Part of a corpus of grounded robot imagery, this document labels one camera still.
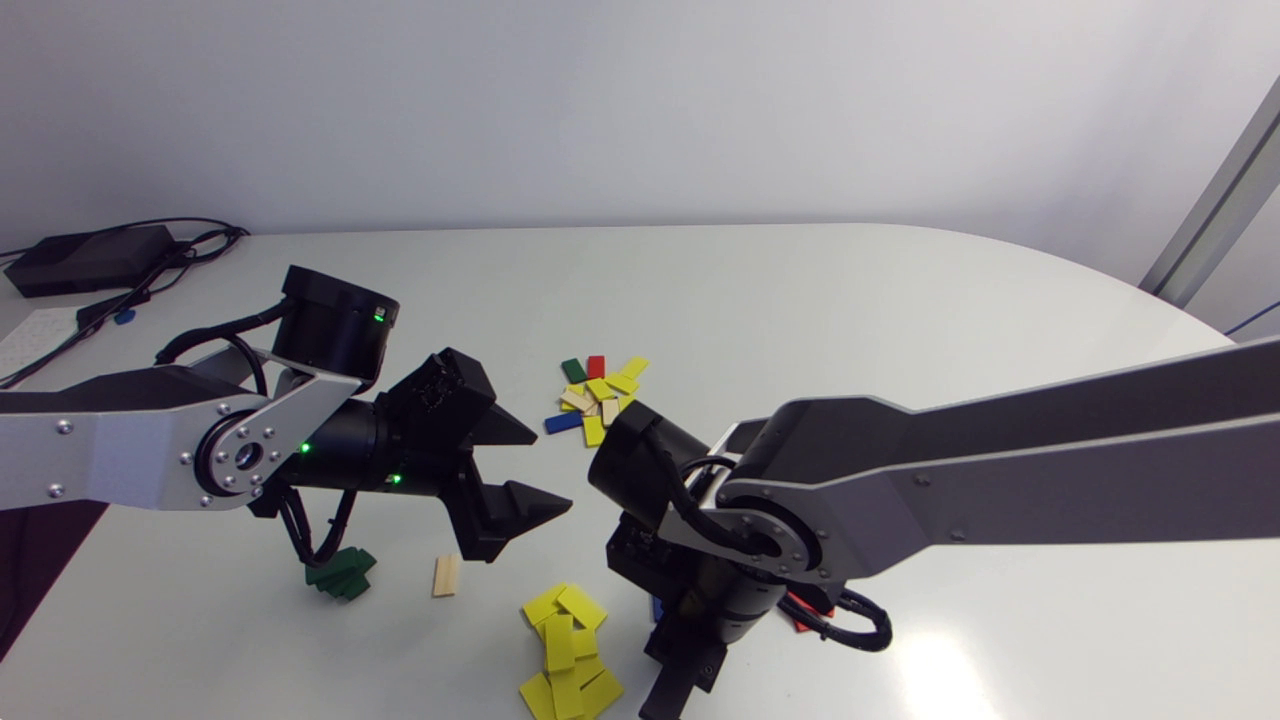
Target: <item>paper sheet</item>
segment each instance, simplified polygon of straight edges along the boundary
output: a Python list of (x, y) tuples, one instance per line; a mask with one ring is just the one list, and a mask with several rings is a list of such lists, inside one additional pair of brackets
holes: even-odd
[(79, 307), (33, 310), (20, 325), (0, 340), (0, 378), (12, 375), (47, 355), (76, 333)]

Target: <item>yellow wooden block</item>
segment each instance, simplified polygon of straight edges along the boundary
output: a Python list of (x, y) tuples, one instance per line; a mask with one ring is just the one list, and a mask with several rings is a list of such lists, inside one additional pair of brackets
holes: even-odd
[(543, 594), (535, 597), (534, 600), (526, 602), (525, 606), (521, 607), (521, 610), (525, 612), (525, 620), (529, 620), (529, 624), (536, 628), (548, 618), (559, 612), (561, 609), (558, 605), (556, 605), (556, 598), (559, 597), (559, 593), (564, 592), (564, 588), (567, 587), (568, 584), (561, 583), (554, 588), (544, 592)]
[(564, 588), (564, 592), (559, 593), (556, 598), (556, 603), (568, 611), (568, 614), (588, 630), (599, 628), (600, 623), (604, 623), (604, 619), (609, 616), (603, 607), (596, 605), (595, 601), (577, 585)]
[(580, 717), (582, 708), (582, 688), (572, 669), (550, 674), (552, 705), (556, 707), (556, 720)]
[(580, 688), (585, 688), (600, 673), (604, 673), (604, 661), (600, 660), (599, 655), (582, 657), (573, 665), (573, 678), (577, 680), (577, 687)]
[(544, 623), (547, 626), (547, 671), (559, 673), (572, 670), (573, 662), (573, 619), (568, 615), (552, 615)]
[(631, 378), (632, 380), (639, 380), (640, 373), (643, 373), (648, 366), (649, 361), (644, 357), (632, 357), (631, 360), (627, 360), (627, 364), (623, 365), (618, 373)]
[(621, 406), (618, 405), (617, 397), (611, 397), (600, 404), (600, 423), (605, 428), (613, 427), (613, 420), (617, 419), (618, 413), (621, 413)]
[(582, 418), (582, 437), (586, 438), (588, 447), (599, 447), (604, 442), (604, 423), (599, 415)]
[(595, 644), (595, 630), (573, 630), (573, 657), (590, 657), (599, 655), (600, 648)]
[(590, 410), (596, 404), (590, 397), (586, 397), (585, 395), (579, 395), (571, 389), (564, 391), (564, 395), (561, 396), (561, 402), (568, 402), (575, 409), (581, 410), (584, 413)]
[(595, 720), (620, 697), (622, 697), (622, 683), (608, 670), (600, 673), (582, 688), (582, 710), (586, 712), (586, 720)]
[(520, 697), (525, 698), (534, 720), (556, 720), (556, 703), (552, 701), (552, 684), (547, 675), (539, 673), (520, 685)]
[(622, 373), (613, 373), (612, 375), (604, 377), (605, 384), (612, 387), (618, 392), (625, 392), (627, 395), (635, 395), (640, 389), (640, 383), (632, 380), (631, 378), (623, 375)]
[(594, 380), (586, 380), (586, 389), (590, 391), (596, 400), (608, 400), (614, 397), (613, 391), (609, 389), (609, 383), (595, 378)]
[(457, 552), (435, 559), (435, 582), (431, 584), (431, 597), (451, 597), (458, 592), (458, 566), (462, 556)]

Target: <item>black power supply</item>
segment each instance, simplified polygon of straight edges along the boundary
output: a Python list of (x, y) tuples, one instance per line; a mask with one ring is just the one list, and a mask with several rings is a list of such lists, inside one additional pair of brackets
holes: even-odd
[(56, 234), (36, 243), (4, 274), (23, 297), (132, 288), (172, 258), (177, 245), (164, 225)]

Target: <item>metal pole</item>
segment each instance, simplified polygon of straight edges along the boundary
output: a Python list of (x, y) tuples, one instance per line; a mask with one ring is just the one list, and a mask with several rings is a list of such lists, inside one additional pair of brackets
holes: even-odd
[(1139, 288), (1185, 307), (1280, 184), (1280, 78)]

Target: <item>pile of blocks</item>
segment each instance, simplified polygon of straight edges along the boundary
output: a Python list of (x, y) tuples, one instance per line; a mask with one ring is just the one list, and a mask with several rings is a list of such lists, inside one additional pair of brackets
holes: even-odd
[(559, 396), (561, 414), (543, 421), (547, 433), (562, 433), (580, 427), (586, 446), (599, 446), (613, 419), (631, 404), (635, 392), (640, 389), (637, 379), (648, 366), (649, 361), (644, 357), (632, 357), (617, 373), (607, 374), (603, 355), (588, 357), (585, 370), (577, 357), (561, 363), (568, 384), (564, 386), (564, 395)]
[(378, 564), (372, 555), (362, 548), (344, 547), (335, 552), (324, 568), (307, 568), (306, 580), (320, 592), (333, 597), (356, 600), (369, 589), (365, 575)]
[(522, 611), (547, 650), (544, 671), (520, 685), (535, 720), (595, 720), (622, 697), (595, 642), (608, 614), (582, 588), (561, 583)]

